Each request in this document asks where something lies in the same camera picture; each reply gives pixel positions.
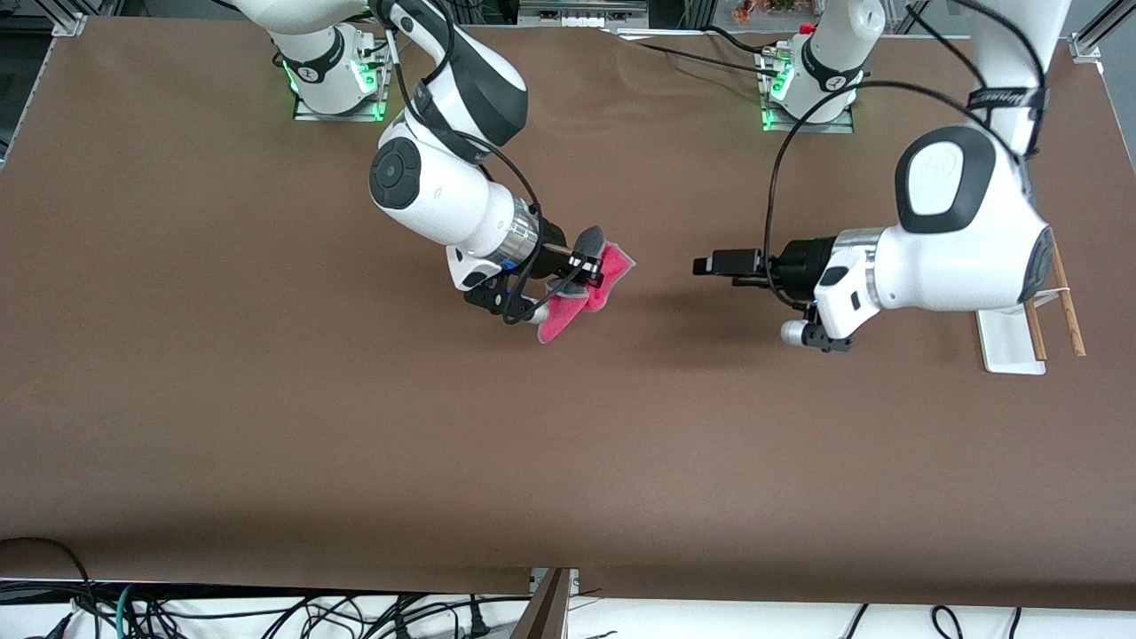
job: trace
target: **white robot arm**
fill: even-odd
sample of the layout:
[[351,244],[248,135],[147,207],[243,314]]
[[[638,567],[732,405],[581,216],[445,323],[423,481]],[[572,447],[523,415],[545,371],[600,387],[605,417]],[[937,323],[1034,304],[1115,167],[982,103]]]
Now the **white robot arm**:
[[822,350],[846,350],[849,337],[884,309],[1001,309],[1033,297],[1049,272],[1053,240],[1034,208],[1026,160],[1044,110],[1038,84],[1069,0],[987,0],[982,7],[1009,17],[1029,48],[1005,25],[968,10],[986,84],[971,93],[968,108],[987,116],[993,134],[968,123],[912,143],[895,169],[899,224],[794,240],[777,257],[715,251],[695,263],[695,273],[775,289],[805,312],[785,323],[782,339]]
[[434,1],[236,0],[235,6],[272,34],[293,89],[320,113],[350,110],[376,90],[369,66],[374,39],[343,22],[361,11],[386,26],[400,82],[395,30],[434,59],[434,72],[379,139],[370,193],[395,221],[446,247],[451,279],[467,301],[508,323],[538,324],[548,309],[520,294],[528,279],[557,276],[560,290],[602,283],[604,241],[598,227],[587,242],[582,235],[569,249],[535,202],[515,197],[481,169],[524,127],[528,93],[512,65],[454,25]]
[[[879,0],[829,0],[811,34],[788,41],[792,77],[772,99],[797,119],[825,96],[863,78],[863,63],[884,33],[885,13]],[[820,124],[836,119],[855,100],[855,91],[843,100],[830,100],[808,116]]]

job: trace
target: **pink cloth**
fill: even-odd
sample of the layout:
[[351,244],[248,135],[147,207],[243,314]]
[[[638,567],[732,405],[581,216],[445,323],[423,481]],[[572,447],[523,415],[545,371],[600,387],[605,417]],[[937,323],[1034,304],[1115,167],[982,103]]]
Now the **pink cloth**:
[[549,343],[582,312],[595,313],[608,304],[611,289],[635,266],[632,259],[619,244],[605,242],[603,252],[600,254],[600,273],[603,274],[603,284],[600,287],[586,287],[587,297],[568,298],[556,296],[546,305],[549,318],[536,329],[536,339],[541,343]]

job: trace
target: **white floor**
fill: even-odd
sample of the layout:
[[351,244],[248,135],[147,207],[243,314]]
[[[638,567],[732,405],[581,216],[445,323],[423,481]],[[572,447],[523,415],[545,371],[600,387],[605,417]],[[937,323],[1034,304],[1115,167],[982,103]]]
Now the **white floor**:
[[[466,596],[432,597],[429,601],[465,601]],[[186,600],[169,605],[172,612],[218,614],[244,611],[286,608],[295,598]],[[334,605],[337,598],[321,603]],[[394,601],[393,597],[365,597],[357,600],[368,617]],[[485,621],[507,636],[525,607],[524,603],[485,604]],[[613,639],[840,639],[857,611],[849,604],[762,604],[732,601],[668,601],[637,599],[573,600],[568,639],[591,639],[615,631]],[[69,612],[66,604],[0,606],[0,639],[43,637]],[[353,608],[343,607],[341,611]],[[855,632],[855,639],[937,639],[930,623],[929,606],[874,605]],[[1010,626],[1009,608],[957,607],[967,639],[1003,639]],[[189,639],[258,639],[277,615],[224,621],[182,620],[182,632]],[[300,637],[306,615],[298,614],[276,636],[277,639]],[[461,628],[469,629],[467,609],[459,615]],[[409,626],[415,639],[449,639],[453,637],[453,616],[440,613]],[[953,629],[947,629],[953,636]],[[115,631],[103,624],[102,636],[114,638]],[[89,615],[76,615],[66,639],[94,637]],[[312,639],[351,639],[348,630],[320,624]],[[1018,639],[1131,639],[1136,637],[1136,612],[1094,612],[1026,609],[1018,626]]]

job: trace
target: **white mounting plate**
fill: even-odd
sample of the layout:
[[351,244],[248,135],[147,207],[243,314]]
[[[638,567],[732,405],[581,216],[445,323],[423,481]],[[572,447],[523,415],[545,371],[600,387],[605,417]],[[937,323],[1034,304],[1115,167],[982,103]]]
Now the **white mounting plate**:
[[1006,375],[1045,374],[1045,363],[1034,357],[1026,309],[1020,304],[997,310],[978,310],[975,315],[987,371]]

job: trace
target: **brown table surface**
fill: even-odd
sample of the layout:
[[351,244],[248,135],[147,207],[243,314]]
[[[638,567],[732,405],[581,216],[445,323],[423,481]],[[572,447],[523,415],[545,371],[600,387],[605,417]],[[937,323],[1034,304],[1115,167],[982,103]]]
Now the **brown table surface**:
[[[638,260],[550,346],[375,208],[382,125],[290,119],[253,25],[59,41],[0,175],[0,533],[103,579],[487,591],[573,565],[608,596],[1136,606],[1136,181],[1092,65],[1059,50],[1034,164],[1089,357],[1046,307],[1026,379],[982,372],[969,314],[885,313],[826,356],[778,341],[768,293],[691,275],[759,242],[783,134],[746,74],[476,34],[528,83],[507,150],[545,214]],[[928,40],[871,66],[969,89]],[[893,223],[900,153],[958,119],[864,91],[854,135],[791,150],[776,247]]]

